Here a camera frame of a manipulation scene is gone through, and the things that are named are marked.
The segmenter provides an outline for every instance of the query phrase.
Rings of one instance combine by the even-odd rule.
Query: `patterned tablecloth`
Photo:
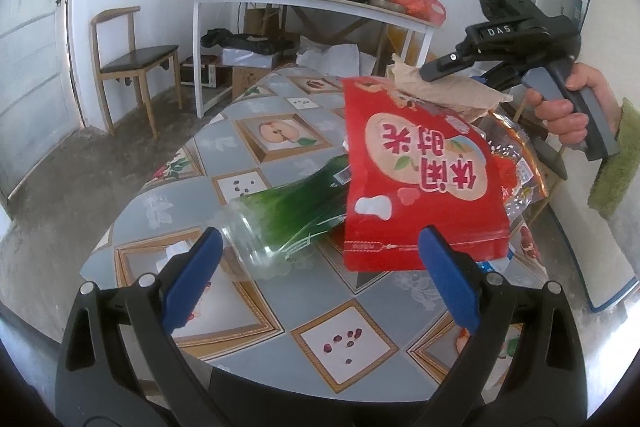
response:
[[[304,178],[344,153],[344,127],[338,78],[274,71],[158,169],[82,275],[105,289],[158,272],[166,248],[193,244],[230,199]],[[276,388],[348,401],[424,400],[466,341],[427,272],[348,272],[335,234],[271,280],[233,282],[229,270],[223,261],[174,339],[220,369]],[[507,270],[529,277],[521,263]],[[486,399],[500,386],[517,336],[511,328]]]

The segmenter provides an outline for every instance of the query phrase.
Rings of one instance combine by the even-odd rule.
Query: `barcode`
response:
[[[531,171],[529,164],[527,164],[526,159],[520,158],[516,167],[518,169],[518,179],[520,180],[520,183],[522,185],[528,183],[533,177],[533,172]]]
[[[345,167],[334,178],[340,185],[346,185],[351,181],[351,167]]]

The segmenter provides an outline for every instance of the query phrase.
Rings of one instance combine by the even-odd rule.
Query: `cardboard box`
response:
[[[271,70],[265,70],[264,68],[243,68],[235,67],[232,74],[233,82],[233,98],[234,100],[244,93],[247,89],[254,86],[261,79],[271,73]]]
[[[202,87],[217,87],[216,65],[219,64],[220,61],[215,55],[202,55],[200,57]],[[193,86],[193,57],[187,58],[180,64],[180,83],[183,86]]]

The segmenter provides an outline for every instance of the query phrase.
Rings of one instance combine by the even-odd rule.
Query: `red snack bag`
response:
[[[344,261],[352,271],[424,269],[420,230],[435,225],[474,261],[504,257],[509,219],[487,143],[455,113],[384,79],[344,82],[351,186]]]

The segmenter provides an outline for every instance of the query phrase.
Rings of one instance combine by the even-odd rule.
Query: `finger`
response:
[[[560,120],[549,121],[546,124],[549,132],[562,136],[575,131],[584,131],[589,123],[587,115],[580,112],[570,114]]]
[[[591,66],[581,62],[576,62],[571,70],[571,74],[564,83],[567,89],[576,91],[584,86],[591,87],[594,91],[608,89],[609,84],[604,75]]]
[[[558,138],[562,145],[576,145],[587,138],[587,130],[584,129],[582,131],[568,132],[566,134],[561,134]]]
[[[536,108],[536,116],[540,120],[559,120],[569,116],[574,110],[574,104],[568,100],[545,100]]]
[[[567,78],[565,83],[567,89],[577,90],[582,87],[591,87],[593,94],[596,96],[600,107],[602,108],[612,132],[618,129],[622,112],[613,93],[611,86],[607,82],[604,75],[597,70],[576,62],[572,68],[572,74]]]
[[[543,101],[542,95],[537,92],[535,89],[531,89],[529,87],[529,89],[526,90],[525,94],[524,94],[524,102],[527,105],[533,105],[534,107],[537,105],[540,105]]]

